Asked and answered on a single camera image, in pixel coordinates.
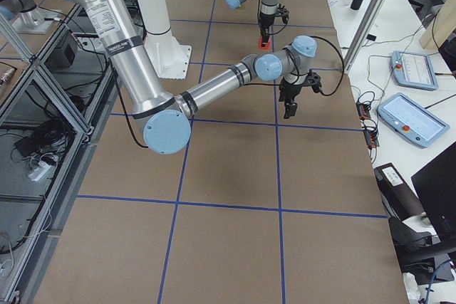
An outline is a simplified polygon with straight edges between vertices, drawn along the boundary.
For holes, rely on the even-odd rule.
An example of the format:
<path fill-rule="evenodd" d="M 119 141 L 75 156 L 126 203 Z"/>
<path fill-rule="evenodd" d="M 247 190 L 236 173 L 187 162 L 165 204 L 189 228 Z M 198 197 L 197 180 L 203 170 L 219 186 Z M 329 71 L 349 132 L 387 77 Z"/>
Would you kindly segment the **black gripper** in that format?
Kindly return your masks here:
<path fill-rule="evenodd" d="M 312 91 L 320 93 L 321 77 L 310 70 L 300 84 L 297 82 L 290 83 L 285 78 L 282 78 L 279 84 L 279 102 L 284 103 L 284 119 L 287 120 L 296 115 L 298 104 L 294 102 L 294 99 L 304 87 L 311 87 Z"/>
<path fill-rule="evenodd" d="M 282 23 L 287 25 L 289 22 L 289 10 L 285 5 L 276 4 L 269 6 L 261 4 L 259 7 L 258 23 L 261 36 L 270 38 L 269 29 L 274 24 L 275 18 L 281 18 Z"/>

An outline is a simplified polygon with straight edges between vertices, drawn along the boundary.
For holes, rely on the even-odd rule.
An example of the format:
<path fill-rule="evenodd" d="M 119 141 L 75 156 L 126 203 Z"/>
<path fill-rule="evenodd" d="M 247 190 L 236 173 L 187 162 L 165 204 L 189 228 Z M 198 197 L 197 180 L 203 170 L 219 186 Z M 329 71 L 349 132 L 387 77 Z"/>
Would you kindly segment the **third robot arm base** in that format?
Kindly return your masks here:
<path fill-rule="evenodd" d="M 17 33 L 45 34 L 51 27 L 47 14 L 34 0 L 1 0 L 1 15 L 7 21 L 17 17 L 12 23 Z"/>

